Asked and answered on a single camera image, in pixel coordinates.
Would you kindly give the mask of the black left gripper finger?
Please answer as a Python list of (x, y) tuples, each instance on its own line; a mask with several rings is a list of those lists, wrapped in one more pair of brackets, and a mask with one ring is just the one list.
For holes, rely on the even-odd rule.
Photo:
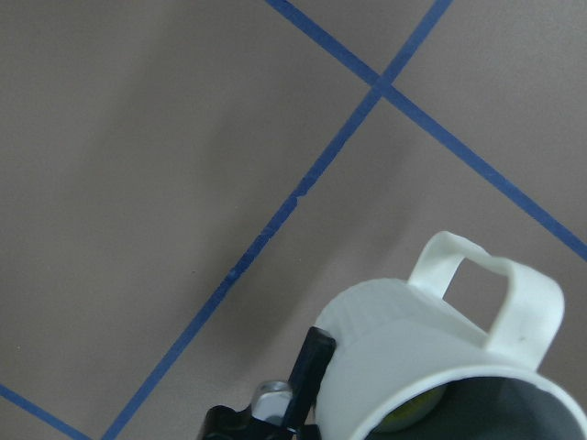
[(294, 363), (289, 385), (292, 399), (282, 419), (282, 426), (297, 439), (321, 439), (315, 423), (307, 424), (310, 410), (316, 404), (322, 379), (336, 350), (336, 340), (325, 330), (312, 326)]

